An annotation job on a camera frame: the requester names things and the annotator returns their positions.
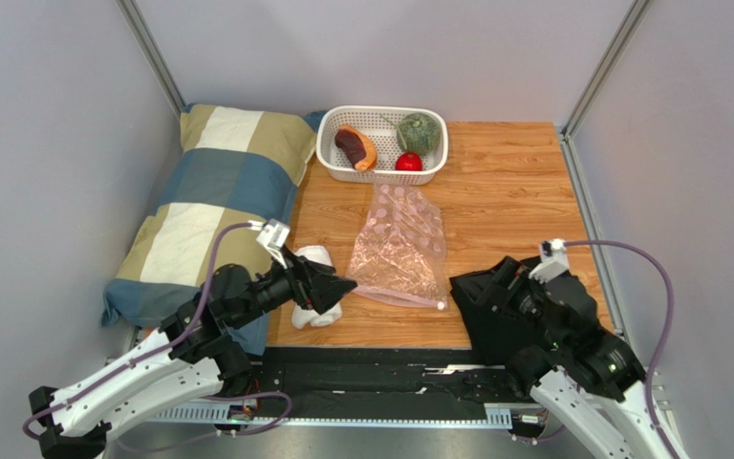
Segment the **clear zip top bag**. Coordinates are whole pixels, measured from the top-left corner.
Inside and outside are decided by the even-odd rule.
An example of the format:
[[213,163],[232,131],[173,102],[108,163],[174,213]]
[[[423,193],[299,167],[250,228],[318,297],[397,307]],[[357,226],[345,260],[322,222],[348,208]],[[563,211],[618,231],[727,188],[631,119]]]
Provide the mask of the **clear zip top bag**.
[[415,186],[374,185],[346,272],[356,295],[410,308],[444,310],[446,239],[442,213]]

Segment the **red fake tomato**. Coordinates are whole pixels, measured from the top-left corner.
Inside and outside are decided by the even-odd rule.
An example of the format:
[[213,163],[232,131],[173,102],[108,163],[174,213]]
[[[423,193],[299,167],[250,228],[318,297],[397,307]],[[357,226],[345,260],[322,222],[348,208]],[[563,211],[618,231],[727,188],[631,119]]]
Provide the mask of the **red fake tomato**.
[[405,152],[397,158],[395,162],[395,170],[407,172],[423,171],[422,159],[414,152]]

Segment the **green fake leafy vegetable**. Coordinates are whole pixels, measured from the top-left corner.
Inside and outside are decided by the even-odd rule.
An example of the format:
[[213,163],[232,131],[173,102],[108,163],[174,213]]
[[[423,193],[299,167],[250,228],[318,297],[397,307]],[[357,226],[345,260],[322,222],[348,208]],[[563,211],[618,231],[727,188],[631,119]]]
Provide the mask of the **green fake leafy vegetable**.
[[440,125],[429,115],[412,113],[398,122],[393,122],[384,115],[380,117],[395,128],[397,143],[404,153],[424,156],[433,152],[440,143]]

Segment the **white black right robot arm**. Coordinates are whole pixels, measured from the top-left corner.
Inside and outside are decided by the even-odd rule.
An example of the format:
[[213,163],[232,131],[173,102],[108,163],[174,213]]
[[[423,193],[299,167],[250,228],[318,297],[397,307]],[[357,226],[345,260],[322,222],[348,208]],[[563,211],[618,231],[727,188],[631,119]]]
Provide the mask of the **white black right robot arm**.
[[658,415],[650,373],[600,324],[566,261],[507,256],[450,284],[482,363],[504,366],[508,392],[546,407],[596,457],[686,457]]

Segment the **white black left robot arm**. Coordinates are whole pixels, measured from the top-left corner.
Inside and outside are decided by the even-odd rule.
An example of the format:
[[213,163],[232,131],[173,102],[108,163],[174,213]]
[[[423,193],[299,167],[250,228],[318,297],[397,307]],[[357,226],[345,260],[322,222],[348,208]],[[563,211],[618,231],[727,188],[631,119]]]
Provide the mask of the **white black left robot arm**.
[[235,397],[250,385],[252,365],[231,332],[293,302],[323,314],[356,288],[335,269],[287,253],[264,275],[240,265],[217,269],[202,291],[129,352],[87,379],[29,396],[44,458],[95,458],[126,430],[202,397]]

